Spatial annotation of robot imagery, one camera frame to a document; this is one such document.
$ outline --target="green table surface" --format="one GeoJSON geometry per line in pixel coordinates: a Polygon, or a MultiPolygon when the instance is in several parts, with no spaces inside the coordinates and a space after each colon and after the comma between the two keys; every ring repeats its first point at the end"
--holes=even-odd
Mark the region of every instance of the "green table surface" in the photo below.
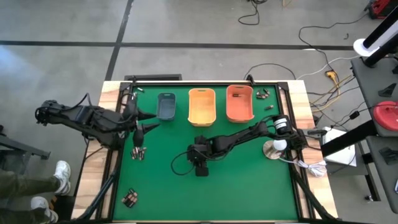
{"type": "MultiPolygon", "coordinates": [[[[174,93],[176,112],[173,121],[148,119],[160,123],[145,135],[147,147],[143,161],[131,159],[133,147],[128,137],[121,164],[113,220],[296,220],[297,213],[288,164],[266,159],[262,145],[268,138],[257,138],[236,146],[222,161],[208,161],[209,176],[197,177],[195,170],[185,176],[175,175],[172,159],[193,144],[195,136],[229,135],[255,124],[267,115],[279,114],[274,86],[271,95],[258,100],[253,95],[253,113],[248,123],[231,123],[226,117],[226,86],[201,86],[216,92],[217,119],[210,127],[194,127],[188,121],[188,92],[197,86],[147,86],[140,93],[138,105],[156,113],[157,95],[174,93]],[[271,110],[264,108],[274,105],[271,110]],[[121,200],[133,188],[138,201],[127,208],[121,200]]],[[[192,167],[186,155],[174,163],[177,172],[192,167]]]]}

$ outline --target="red machine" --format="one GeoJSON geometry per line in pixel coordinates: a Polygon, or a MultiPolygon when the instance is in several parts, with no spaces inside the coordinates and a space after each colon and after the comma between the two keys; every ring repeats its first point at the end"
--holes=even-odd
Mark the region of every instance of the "red machine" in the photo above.
{"type": "Polygon", "coordinates": [[[384,19],[398,6],[398,0],[370,0],[365,10],[369,10],[371,19],[384,19]]]}

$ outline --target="white sneaker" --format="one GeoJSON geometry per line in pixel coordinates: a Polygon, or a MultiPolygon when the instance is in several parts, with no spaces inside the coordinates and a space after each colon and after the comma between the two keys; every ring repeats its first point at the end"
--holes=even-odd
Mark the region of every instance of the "white sneaker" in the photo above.
{"type": "Polygon", "coordinates": [[[48,201],[43,197],[34,197],[30,201],[30,207],[32,209],[45,208],[44,215],[50,218],[50,221],[46,223],[56,223],[58,221],[58,215],[55,211],[50,210],[48,201]]]}
{"type": "Polygon", "coordinates": [[[57,195],[67,195],[70,191],[70,166],[65,161],[58,161],[54,176],[60,180],[60,188],[55,191],[57,195]]]}

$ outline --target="gray floor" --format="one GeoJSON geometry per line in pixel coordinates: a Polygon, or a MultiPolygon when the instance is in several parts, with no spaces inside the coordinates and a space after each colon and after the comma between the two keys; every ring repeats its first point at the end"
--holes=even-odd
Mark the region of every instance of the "gray floor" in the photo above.
{"type": "MultiPolygon", "coordinates": [[[[0,0],[0,40],[113,42],[126,3],[127,0],[0,0]]],[[[236,19],[252,13],[251,5],[243,0],[135,0],[123,41],[303,44],[297,37],[300,27],[353,21],[363,14],[366,3],[367,0],[293,0],[282,9],[281,2],[273,0],[259,6],[259,26],[243,26],[236,19]]],[[[365,17],[353,25],[306,30],[303,38],[311,44],[352,45],[379,23],[365,17]]],[[[80,133],[64,126],[36,124],[34,110],[49,99],[72,105],[86,92],[94,103],[98,102],[112,50],[0,46],[0,124],[5,125],[9,137],[52,152],[47,161],[33,159],[28,176],[51,175],[55,163],[63,159],[72,166],[75,187],[84,150],[80,133]]],[[[355,56],[352,51],[326,51],[326,54],[329,60],[355,56]]],[[[323,55],[312,50],[122,48],[112,80],[156,73],[181,73],[184,80],[240,80],[251,66],[267,62],[285,65],[297,77],[325,65],[323,55]]],[[[349,60],[339,60],[332,67],[341,78],[351,75],[349,60]]],[[[252,74],[261,80],[292,79],[289,72],[275,66],[256,68],[252,74]]],[[[333,86],[322,72],[303,79],[308,91],[321,93],[333,86]]],[[[343,90],[356,86],[354,80],[343,90]]],[[[315,99],[316,96],[310,96],[310,100],[315,99]]],[[[325,113],[340,120],[362,102],[360,91],[352,90],[325,113]]],[[[369,115],[361,113],[345,126],[354,128],[367,119],[369,115]]],[[[322,118],[319,127],[331,124],[322,118]]],[[[363,200],[369,193],[364,177],[334,175],[330,182],[340,218],[369,223],[398,222],[398,215],[389,209],[381,188],[381,202],[363,200]]],[[[27,201],[24,198],[14,204],[27,208],[27,201]]]]}

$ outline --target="person's leg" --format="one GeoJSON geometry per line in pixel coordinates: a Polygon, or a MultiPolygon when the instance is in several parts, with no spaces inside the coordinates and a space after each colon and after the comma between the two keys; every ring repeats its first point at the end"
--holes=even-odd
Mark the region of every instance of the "person's leg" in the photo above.
{"type": "Polygon", "coordinates": [[[70,166],[58,161],[55,174],[45,179],[28,179],[13,172],[0,170],[0,198],[22,197],[44,192],[66,195],[70,190],[70,166]]]}
{"type": "Polygon", "coordinates": [[[44,214],[45,211],[45,208],[36,208],[31,211],[11,211],[0,208],[0,224],[48,223],[50,218],[44,214]]]}

